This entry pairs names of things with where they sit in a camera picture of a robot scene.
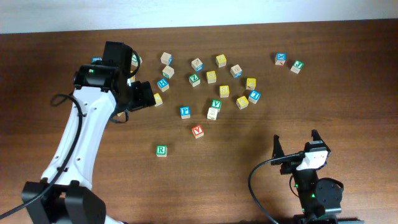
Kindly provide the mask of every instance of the black bracket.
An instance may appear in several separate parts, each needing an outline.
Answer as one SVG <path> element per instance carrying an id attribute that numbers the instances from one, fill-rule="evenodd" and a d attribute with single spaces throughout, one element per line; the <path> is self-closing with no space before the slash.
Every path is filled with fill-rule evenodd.
<path id="1" fill-rule="evenodd" d="M 285 153 L 282 149 L 282 146 L 280 145 L 279 142 L 279 136 L 278 135 L 274 135 L 274 150 L 272 152 L 272 159 L 277 159 L 277 158 L 281 158 L 284 157 Z M 276 165 L 281 165 L 282 161 L 274 161 L 271 162 L 272 166 L 276 166 Z"/>
<path id="2" fill-rule="evenodd" d="M 40 194 L 48 186 L 47 180 L 40 183 L 26 182 L 22 191 L 22 201 L 27 202 Z M 41 200 L 26 207 L 33 224 L 104 224 L 105 203 L 79 182 L 69 186 L 54 185 Z"/>
<path id="3" fill-rule="evenodd" d="M 75 73 L 74 86 L 81 89 L 83 86 L 101 88 L 101 91 L 111 91 L 116 100 L 113 116 L 123 111 L 135 111 L 156 104 L 154 94 L 149 82 L 133 82 L 127 85 L 127 79 L 138 71 L 132 73 L 132 55 L 139 58 L 137 52 L 131 47 L 120 42 L 107 41 L 102 60 L 97 60 L 91 65 L 82 65 Z"/>
<path id="4" fill-rule="evenodd" d="M 365 224 L 365 221 L 357 218 L 337 219 L 335 215 L 324 216 L 318 220 L 308 221 L 304 215 L 294 215 L 293 224 Z"/>

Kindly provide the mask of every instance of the wooden table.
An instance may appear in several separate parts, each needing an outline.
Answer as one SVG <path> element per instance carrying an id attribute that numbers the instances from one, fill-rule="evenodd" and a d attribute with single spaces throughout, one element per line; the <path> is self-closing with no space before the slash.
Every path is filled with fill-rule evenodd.
<path id="1" fill-rule="evenodd" d="M 100 57 L 107 40 L 124 42 L 143 59 L 137 74 L 149 80 L 164 104 L 109 123 L 93 175 L 93 192 L 112 217 L 130 223 L 234 223 L 265 220 L 250 196 L 250 170 L 271 158 L 272 137 L 285 153 L 303 149 L 317 129 L 332 154 L 318 175 L 345 184 L 343 213 L 367 223 L 398 220 L 398 21 L 309 22 L 173 29 L 105 30 L 0 35 L 0 211 L 21 203 L 25 181 L 38 181 L 59 144 L 71 103 L 53 108 L 56 93 L 69 93 L 80 65 Z M 162 93 L 163 52 L 175 75 Z M 275 66 L 276 52 L 287 53 Z M 217 68 L 215 56 L 227 66 Z M 201 84 L 188 82 L 200 58 Z M 294 60 L 305 63 L 296 75 Z M 232 65 L 243 76 L 233 79 Z M 207 84 L 205 72 L 216 70 Z M 247 77 L 257 78 L 259 102 L 239 110 Z M 220 85 L 229 85 L 217 121 L 206 119 Z M 192 117 L 182 120 L 181 106 Z M 195 139 L 200 124 L 205 136 Z M 166 144 L 166 158 L 155 146 Z M 256 172 L 255 193 L 275 218 L 301 213 L 278 167 Z M 1 223 L 30 223 L 23 210 Z"/>

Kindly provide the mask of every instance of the cable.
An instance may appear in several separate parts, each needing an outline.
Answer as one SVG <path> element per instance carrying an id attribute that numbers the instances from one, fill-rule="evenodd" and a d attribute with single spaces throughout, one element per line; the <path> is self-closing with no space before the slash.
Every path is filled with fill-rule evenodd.
<path id="1" fill-rule="evenodd" d="M 292 179 L 293 179 L 293 175 L 290 176 L 290 180 L 289 180 L 289 187 L 290 187 L 290 190 L 292 191 L 292 193 L 293 193 L 294 195 L 296 195 L 296 197 L 299 197 L 299 196 L 296 194 L 296 192 L 294 192 L 294 190 L 293 190 L 293 188 L 292 188 Z"/>
<path id="2" fill-rule="evenodd" d="M 275 158 L 275 159 L 269 159 L 269 160 L 267 160 L 267 161 L 264 161 L 264 162 L 258 164 L 258 165 L 250 172 L 250 175 L 249 175 L 249 178 L 248 178 L 249 191 L 250 191 L 251 196 L 253 197 L 254 202 L 260 207 L 261 211 L 266 215 L 266 217 L 267 217 L 272 223 L 274 223 L 274 224 L 278 224 L 278 222 L 275 221 L 275 220 L 269 215 L 269 213 L 267 212 L 267 210 L 261 205 L 260 201 L 259 201 L 259 200 L 257 199 L 257 197 L 254 195 L 253 189 L 251 188 L 251 176 L 252 176 L 253 173 L 254 173 L 260 166 L 262 166 L 262 165 L 265 165 L 265 164 L 267 164 L 267 163 L 274 162 L 274 161 L 279 161 L 279 160 L 282 160 L 282 159 L 288 159 L 288 158 L 291 158 L 291 157 L 300 157 L 300 153 L 291 154 L 291 155 L 287 155 L 287 156 L 284 156 L 284 157 Z"/>
<path id="3" fill-rule="evenodd" d="M 136 59 L 137 59 L 137 68 L 136 68 L 132 73 L 130 73 L 131 76 L 128 77 L 128 78 L 133 77 L 133 76 L 138 72 L 139 67 L 141 66 L 141 59 L 139 58 L 137 52 L 136 52 L 135 50 L 132 50 L 132 53 L 136 56 Z"/>
<path id="4" fill-rule="evenodd" d="M 56 99 L 56 98 L 58 98 L 58 97 L 64 97 L 64 99 L 61 100 L 60 102 L 56 103 L 56 104 L 53 103 L 54 99 Z M 36 200 L 38 200 L 38 199 L 41 199 L 41 198 L 42 198 L 42 197 L 55 185 L 56 181 L 58 180 L 58 178 L 61 176 L 61 174 L 62 174 L 63 171 L 65 170 L 65 168 L 66 168 L 66 166 L 67 166 L 67 164 L 68 164 L 68 161 L 69 161 L 69 159 L 71 158 L 71 156 L 72 156 L 72 154 L 73 154 L 73 151 L 75 150 L 77 141 L 78 141 L 79 136 L 80 136 L 81 126 L 82 126 L 82 124 L 83 124 L 83 112 L 82 112 L 82 110 L 81 110 L 81 107 L 80 107 L 80 105 L 79 105 L 79 102 L 77 102 L 76 98 L 72 96 L 72 93 L 70 93 L 69 95 L 66 95 L 66 94 L 57 94 L 57 95 L 55 95 L 55 96 L 51 99 L 51 102 L 50 102 L 50 103 L 51 103 L 52 106 L 59 106 L 59 105 L 61 105 L 63 102 L 65 102 L 66 100 L 71 100 L 71 101 L 76 105 L 77 110 L 78 110 L 79 122 L 78 122 L 78 127 L 77 127 L 77 131 L 76 131 L 75 138 L 74 138 L 74 140 L 73 140 L 73 142 L 72 142 L 72 145 L 70 146 L 69 152 L 68 152 L 68 154 L 67 154 L 65 160 L 64 160 L 63 163 L 62 163 L 61 168 L 59 168 L 57 174 L 55 174 L 55 177 L 52 179 L 52 181 L 49 183 L 49 185 L 42 191 L 42 193 L 40 193 L 40 194 L 36 195 L 35 197 L 31 198 L 29 201 L 23 203 L 22 205 L 17 206 L 17 207 L 11 209 L 10 211 L 8 211 L 8 212 L 6 212 L 6 213 L 3 213 L 2 215 L 0 215 L 0 220 L 2 220 L 3 218 L 8 217 L 9 215 L 12 215 L 12 214 L 18 212 L 19 210 L 21 210 L 21 209 L 23 209 L 23 208 L 26 208 L 26 207 L 27 207 L 28 205 L 30 205 L 32 202 L 34 202 L 34 201 L 36 201 Z"/>
<path id="5" fill-rule="evenodd" d="M 109 117 L 109 120 L 115 124 L 122 124 L 122 123 L 126 123 L 129 121 L 129 110 L 125 109 L 124 110 L 124 114 L 126 115 L 126 120 L 125 121 L 118 121 L 116 119 L 113 119 L 113 117 L 116 115 L 116 112 L 114 111 L 111 116 Z"/>

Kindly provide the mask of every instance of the wooden alphabet block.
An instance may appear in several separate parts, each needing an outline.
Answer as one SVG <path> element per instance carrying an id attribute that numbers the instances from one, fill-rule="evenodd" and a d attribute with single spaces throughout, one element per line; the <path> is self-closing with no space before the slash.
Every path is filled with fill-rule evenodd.
<path id="1" fill-rule="evenodd" d="M 164 52 L 160 58 L 160 62 L 162 62 L 165 65 L 171 65 L 172 61 L 173 61 L 173 56 L 166 52 Z"/>
<path id="2" fill-rule="evenodd" d="M 275 56 L 275 65 L 284 65 L 286 62 L 286 54 L 277 53 Z"/>
<path id="3" fill-rule="evenodd" d="M 167 157 L 167 146 L 156 146 L 157 157 Z"/>
<path id="4" fill-rule="evenodd" d="M 217 119 L 218 110 L 216 108 L 209 108 L 207 112 L 207 119 L 216 120 Z"/>
<path id="5" fill-rule="evenodd" d="M 301 61 L 296 60 L 296 62 L 294 62 L 292 68 L 290 69 L 290 71 L 299 74 L 299 72 L 301 71 L 301 69 L 304 67 L 304 63 Z"/>
<path id="6" fill-rule="evenodd" d="M 200 84 L 200 78 L 197 74 L 193 74 L 189 77 L 189 82 L 191 83 L 192 87 L 195 87 Z"/>
<path id="7" fill-rule="evenodd" d="M 221 101 L 220 100 L 213 100 L 213 102 L 211 102 L 211 107 L 214 109 L 217 109 L 218 112 L 220 112 L 221 110 Z"/>
<path id="8" fill-rule="evenodd" d="M 246 80 L 246 89 L 247 90 L 254 90 L 256 88 L 256 79 L 255 78 L 248 78 Z"/>
<path id="9" fill-rule="evenodd" d="M 192 61 L 191 63 L 192 68 L 196 71 L 199 72 L 200 70 L 203 69 L 203 63 L 199 58 L 196 58 L 195 60 Z"/>
<path id="10" fill-rule="evenodd" d="M 207 83 L 215 83 L 217 81 L 217 76 L 215 71 L 206 72 Z"/>
<path id="11" fill-rule="evenodd" d="M 166 65 L 166 67 L 163 68 L 162 73 L 163 73 L 164 77 L 171 79 L 172 76 L 174 75 L 174 69 L 172 67 Z"/>
<path id="12" fill-rule="evenodd" d="M 93 63 L 93 62 L 95 62 L 96 60 L 102 60 L 102 58 L 101 58 L 101 57 L 93 57 L 93 58 L 91 59 L 91 62 Z"/>
<path id="13" fill-rule="evenodd" d="M 229 97 L 229 86 L 220 86 L 220 97 L 225 98 Z"/>
<path id="14" fill-rule="evenodd" d="M 189 109 L 189 106 L 184 106 L 180 108 L 180 113 L 181 113 L 181 118 L 182 119 L 187 119 L 191 117 L 191 111 Z"/>
<path id="15" fill-rule="evenodd" d="M 216 57 L 216 63 L 219 68 L 224 67 L 226 65 L 226 58 L 225 55 L 219 55 Z"/>
<path id="16" fill-rule="evenodd" d="M 245 96 L 242 96 L 236 100 L 236 104 L 239 109 L 247 108 L 249 105 L 248 99 Z"/>
<path id="17" fill-rule="evenodd" d="M 154 94 L 154 98 L 155 98 L 155 106 L 159 106 L 163 103 L 162 98 L 160 97 L 160 95 L 158 93 Z"/>
<path id="18" fill-rule="evenodd" d="M 162 92 L 170 88 L 169 83 L 164 78 L 162 78 L 159 82 L 157 82 L 157 86 L 160 88 L 160 90 L 162 90 Z"/>
<path id="19" fill-rule="evenodd" d="M 249 95 L 249 101 L 256 104 L 257 101 L 259 100 L 260 96 L 261 96 L 261 93 L 257 92 L 256 90 L 253 90 Z"/>
<path id="20" fill-rule="evenodd" d="M 234 78 L 239 78 L 243 74 L 242 68 L 239 65 L 232 66 L 230 72 Z"/>
<path id="21" fill-rule="evenodd" d="M 138 57 L 139 57 L 140 66 L 141 66 L 142 65 L 142 58 L 141 58 L 141 56 L 138 56 Z M 133 65 L 135 67 L 138 67 L 138 61 L 137 61 L 137 57 L 136 57 L 135 54 L 133 54 L 132 57 L 131 57 L 131 65 Z"/>
<path id="22" fill-rule="evenodd" d="M 135 82 L 135 81 L 136 81 L 136 75 L 134 75 L 133 77 L 127 79 L 127 85 L 131 86 L 131 84 L 133 82 Z"/>
<path id="23" fill-rule="evenodd" d="M 196 139 L 205 135 L 205 131 L 203 130 L 203 128 L 200 125 L 193 127 L 192 133 Z"/>

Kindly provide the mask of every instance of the black cable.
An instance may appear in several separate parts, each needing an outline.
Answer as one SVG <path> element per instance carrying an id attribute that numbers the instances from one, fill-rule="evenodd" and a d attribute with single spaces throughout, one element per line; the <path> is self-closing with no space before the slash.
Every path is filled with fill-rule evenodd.
<path id="1" fill-rule="evenodd" d="M 58 98 L 58 97 L 63 97 L 63 100 L 61 100 L 58 103 L 53 103 L 54 99 Z M 29 201 L 23 203 L 22 205 L 15 207 L 13 209 L 11 209 L 10 211 L 3 213 L 2 215 L 0 215 L 0 220 L 2 220 L 3 218 L 8 217 L 9 215 L 12 215 L 16 212 L 18 212 L 19 210 L 26 208 L 28 205 L 30 205 L 32 202 L 41 199 L 56 183 L 56 181 L 58 180 L 58 178 L 61 176 L 62 172 L 65 170 L 69 159 L 71 158 L 73 151 L 75 150 L 77 141 L 79 139 L 80 136 L 80 131 L 81 131 L 81 126 L 83 124 L 83 112 L 81 110 L 81 107 L 79 105 L 79 102 L 77 102 L 76 98 L 72 96 L 72 94 L 66 95 L 66 94 L 57 94 L 55 95 L 52 99 L 51 99 L 51 105 L 52 106 L 59 106 L 61 105 L 63 102 L 65 102 L 66 100 L 71 100 L 77 107 L 78 110 L 78 117 L 79 117 L 79 122 L 78 122 L 78 127 L 77 127 L 77 131 L 76 131 L 76 135 L 75 138 L 72 142 L 72 145 L 70 146 L 69 152 L 65 158 L 65 160 L 62 163 L 61 168 L 59 168 L 57 174 L 55 174 L 55 177 L 52 179 L 52 181 L 49 183 L 49 185 L 38 195 L 36 195 L 35 197 L 31 198 Z"/>
<path id="2" fill-rule="evenodd" d="M 275 220 L 269 215 L 269 213 L 267 212 L 267 210 L 261 205 L 260 201 L 259 201 L 259 200 L 257 199 L 257 197 L 254 195 L 253 189 L 251 188 L 251 176 L 252 176 L 253 173 L 254 173 L 260 166 L 262 166 L 262 165 L 265 165 L 265 164 L 267 164 L 267 163 L 274 162 L 274 161 L 279 161 L 279 160 L 282 160 L 282 159 L 288 159 L 288 158 L 291 158 L 291 157 L 300 157 L 300 154 L 299 154 L 299 153 L 297 153 L 297 154 L 291 154 L 291 155 L 287 155 L 287 156 L 284 156 L 284 157 L 275 158 L 275 159 L 269 159 L 269 160 L 267 160 L 267 161 L 264 161 L 264 162 L 258 164 L 258 165 L 250 172 L 250 175 L 249 175 L 249 178 L 248 178 L 249 191 L 250 191 L 251 196 L 253 197 L 254 202 L 260 207 L 261 211 L 266 215 L 266 217 L 267 217 L 272 223 L 274 223 L 274 224 L 278 224 L 278 222 L 275 221 Z"/>
<path id="3" fill-rule="evenodd" d="M 124 114 L 126 115 L 126 120 L 125 121 L 118 121 L 116 119 L 113 119 L 114 116 L 116 116 L 116 112 L 113 112 L 111 114 L 111 116 L 109 117 L 109 120 L 115 124 L 122 124 L 122 123 L 126 123 L 129 121 L 129 110 L 125 109 L 124 110 Z"/>
<path id="4" fill-rule="evenodd" d="M 329 180 L 329 181 L 331 181 L 331 182 L 333 182 L 333 183 L 337 184 L 337 186 L 339 186 L 339 187 L 340 187 L 341 193 L 343 193 L 343 192 L 344 192 L 344 184 L 343 184 L 343 183 L 341 183 L 340 181 L 338 181 L 338 180 L 335 180 L 335 179 L 332 179 L 332 178 L 329 178 L 329 177 L 324 177 L 324 178 L 321 178 L 321 179 L 319 179 L 318 181 L 321 181 L 321 180 Z"/>
<path id="5" fill-rule="evenodd" d="M 138 65 L 137 65 L 137 68 L 132 73 L 130 73 L 131 76 L 127 77 L 127 78 L 133 77 L 138 72 L 139 67 L 141 66 L 141 59 L 139 58 L 137 52 L 135 50 L 132 50 L 132 53 L 136 56 Z"/>
<path id="6" fill-rule="evenodd" d="M 293 190 L 293 188 L 292 188 L 292 179 L 293 179 L 293 175 L 290 176 L 290 180 L 289 180 L 289 187 L 290 187 L 290 190 L 292 191 L 292 193 L 293 193 L 294 195 L 296 195 L 296 197 L 299 197 L 299 196 L 296 194 L 296 192 L 294 192 L 294 190 Z"/>

